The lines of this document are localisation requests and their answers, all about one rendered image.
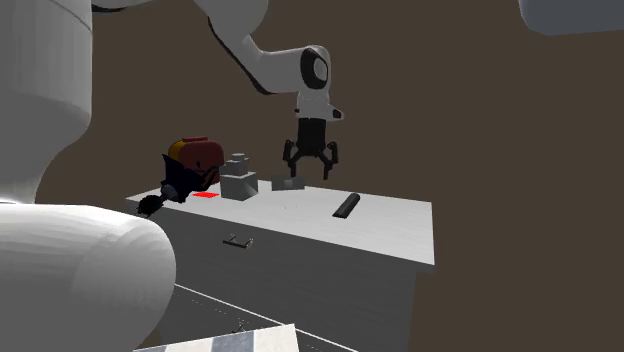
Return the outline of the grey chest of drawers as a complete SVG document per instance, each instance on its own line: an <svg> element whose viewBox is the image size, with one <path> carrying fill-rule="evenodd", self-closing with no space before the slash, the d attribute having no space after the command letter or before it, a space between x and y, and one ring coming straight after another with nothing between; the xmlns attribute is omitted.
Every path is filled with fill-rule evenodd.
<svg viewBox="0 0 624 352"><path fill-rule="evenodd" d="M291 324L300 352L408 352L415 278L434 269L432 206L340 190L166 203L153 219L177 261L164 343Z"/></svg>

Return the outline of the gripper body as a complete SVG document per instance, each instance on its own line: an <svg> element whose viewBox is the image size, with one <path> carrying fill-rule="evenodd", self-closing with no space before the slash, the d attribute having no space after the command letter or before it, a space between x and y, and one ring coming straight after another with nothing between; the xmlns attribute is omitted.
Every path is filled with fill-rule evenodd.
<svg viewBox="0 0 624 352"><path fill-rule="evenodd" d="M297 154L300 156L319 157L326 149L327 121L318 118L298 120Z"/></svg>

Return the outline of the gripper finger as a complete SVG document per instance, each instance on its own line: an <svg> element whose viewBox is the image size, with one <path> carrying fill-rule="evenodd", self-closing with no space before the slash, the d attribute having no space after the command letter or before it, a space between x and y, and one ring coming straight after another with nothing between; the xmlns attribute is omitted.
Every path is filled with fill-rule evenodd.
<svg viewBox="0 0 624 352"><path fill-rule="evenodd" d="M305 156L305 153L301 149L297 149L297 151L294 152L294 147L295 143L293 141L286 140L282 154L282 160L287 163L292 178L297 176L297 162Z"/></svg>
<svg viewBox="0 0 624 352"><path fill-rule="evenodd" d="M326 149L330 150L330 156L325 154ZM325 147L318 149L316 154L323 163L323 179L327 180L333 166L339 162L338 145L336 142L331 141Z"/></svg>

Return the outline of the red and dark blue toy figure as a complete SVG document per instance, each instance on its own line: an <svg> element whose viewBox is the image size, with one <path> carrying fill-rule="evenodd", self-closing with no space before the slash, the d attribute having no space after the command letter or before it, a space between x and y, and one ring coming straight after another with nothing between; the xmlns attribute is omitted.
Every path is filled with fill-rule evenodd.
<svg viewBox="0 0 624 352"><path fill-rule="evenodd" d="M146 218L166 201L182 204L191 194L207 191L219 181L220 167L225 164L221 144L206 136L184 137L162 157L165 177L160 182L160 194L143 197L136 207L137 214Z"/></svg>

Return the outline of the white rounded fixture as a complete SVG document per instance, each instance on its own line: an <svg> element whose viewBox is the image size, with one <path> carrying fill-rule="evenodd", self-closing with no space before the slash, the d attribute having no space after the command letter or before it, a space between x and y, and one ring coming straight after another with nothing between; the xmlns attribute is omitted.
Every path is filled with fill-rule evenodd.
<svg viewBox="0 0 624 352"><path fill-rule="evenodd" d="M528 29L547 36L624 30L624 0L518 0Z"/></svg>

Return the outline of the black cylinder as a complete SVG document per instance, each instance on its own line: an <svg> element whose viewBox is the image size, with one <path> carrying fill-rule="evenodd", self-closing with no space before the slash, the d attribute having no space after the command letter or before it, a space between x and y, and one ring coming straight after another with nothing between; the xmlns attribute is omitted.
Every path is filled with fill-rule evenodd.
<svg viewBox="0 0 624 352"><path fill-rule="evenodd" d="M332 214L335 218L346 219L349 217L353 209L359 203L361 196L358 193L351 193L343 201L343 203Z"/></svg>

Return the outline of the small grey block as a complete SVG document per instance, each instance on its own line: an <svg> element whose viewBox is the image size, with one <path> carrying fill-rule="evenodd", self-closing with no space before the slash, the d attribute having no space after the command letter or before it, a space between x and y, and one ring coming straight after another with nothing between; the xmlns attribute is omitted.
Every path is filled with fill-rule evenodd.
<svg viewBox="0 0 624 352"><path fill-rule="evenodd" d="M305 180L301 177L292 176L272 176L271 188L273 191L304 190Z"/></svg>

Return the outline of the grey stepped box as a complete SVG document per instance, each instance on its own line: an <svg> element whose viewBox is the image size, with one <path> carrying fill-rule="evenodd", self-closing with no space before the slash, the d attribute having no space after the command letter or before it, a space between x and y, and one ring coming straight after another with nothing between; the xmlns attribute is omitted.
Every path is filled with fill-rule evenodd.
<svg viewBox="0 0 624 352"><path fill-rule="evenodd" d="M258 193L258 176L249 170L249 158L233 153L220 167L220 190L225 199L245 201Z"/></svg>

